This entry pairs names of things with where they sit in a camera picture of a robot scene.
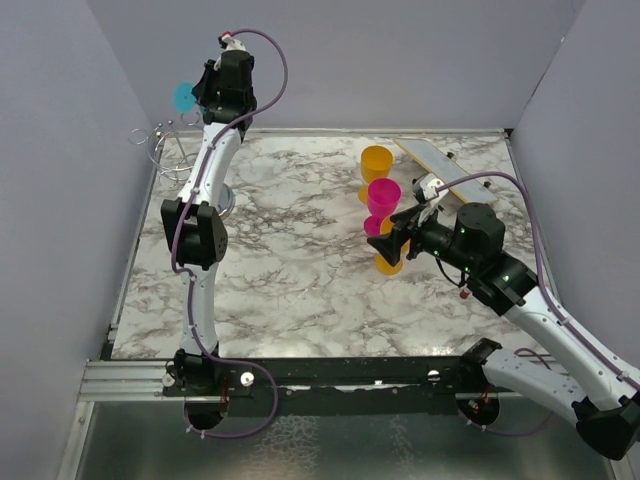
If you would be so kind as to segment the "yellow wine glass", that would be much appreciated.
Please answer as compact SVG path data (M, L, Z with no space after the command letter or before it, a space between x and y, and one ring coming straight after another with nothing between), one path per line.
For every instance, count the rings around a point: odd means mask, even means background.
M360 157L360 173L364 185L358 191L361 203L367 203L369 185L379 178L386 178L393 165L393 153L386 147L372 145L366 147Z
M391 232L393 222L390 217L385 217L380 224L379 234L388 234ZM395 275L399 273L403 268L403 261L400 260L396 265L391 265L380 253L376 254L375 265L378 271L384 275Z

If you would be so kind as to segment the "blue wine glass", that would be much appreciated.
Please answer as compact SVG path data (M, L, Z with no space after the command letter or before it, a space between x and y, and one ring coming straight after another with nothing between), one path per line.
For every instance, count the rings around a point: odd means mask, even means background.
M176 87L173 94L173 105L177 112L186 114L198 105L193 89L194 85L190 82L182 82Z

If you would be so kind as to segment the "pink wine glass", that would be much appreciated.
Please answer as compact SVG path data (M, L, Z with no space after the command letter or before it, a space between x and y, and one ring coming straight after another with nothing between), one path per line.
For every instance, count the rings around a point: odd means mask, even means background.
M368 185L366 205L369 216L363 224L368 236L380 234L382 221L394 213L401 198L401 187L390 178L378 178Z

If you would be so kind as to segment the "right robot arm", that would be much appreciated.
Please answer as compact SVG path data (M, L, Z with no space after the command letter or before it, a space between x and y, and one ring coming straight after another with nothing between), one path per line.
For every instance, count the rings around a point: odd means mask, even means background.
M461 383L507 388L572 423L600 455L621 460L639 440L639 370L605 347L549 294L522 261L503 249L505 225L482 203L463 205L453 228L423 205L392 218L392 230L368 238L391 265L428 253L466 274L471 294L529 334L566 373L528 363L482 340L459 367Z

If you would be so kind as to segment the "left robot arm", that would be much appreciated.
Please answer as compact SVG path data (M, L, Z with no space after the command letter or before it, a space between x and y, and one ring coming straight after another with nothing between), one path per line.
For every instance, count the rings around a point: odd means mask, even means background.
M163 201L160 209L172 268L184 291L183 333L168 372L178 387L202 395L222 382L211 357L218 347L215 279L228 246L223 215L234 203L224 179L251 125L245 116L257 106L253 67L253 56L242 50L225 51L205 63L203 76L190 91L201 109L203 143L177 198Z

